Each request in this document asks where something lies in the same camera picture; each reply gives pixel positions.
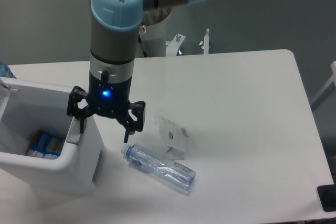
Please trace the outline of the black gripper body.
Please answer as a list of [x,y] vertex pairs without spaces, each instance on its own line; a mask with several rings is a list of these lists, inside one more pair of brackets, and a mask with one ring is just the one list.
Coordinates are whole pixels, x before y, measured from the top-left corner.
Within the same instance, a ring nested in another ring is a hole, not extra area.
[[132,117],[129,115],[131,81],[129,78],[124,82],[107,83],[104,86],[99,79],[90,74],[86,116],[97,114],[119,122],[131,120]]

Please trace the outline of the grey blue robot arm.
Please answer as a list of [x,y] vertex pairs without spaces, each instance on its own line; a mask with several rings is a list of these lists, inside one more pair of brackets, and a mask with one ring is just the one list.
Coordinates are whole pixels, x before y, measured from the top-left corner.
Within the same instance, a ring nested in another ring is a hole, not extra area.
[[92,115],[117,120],[125,137],[141,132],[145,102],[130,102],[136,46],[144,13],[205,0],[89,0],[91,17],[89,89],[74,87],[67,114],[84,133]]

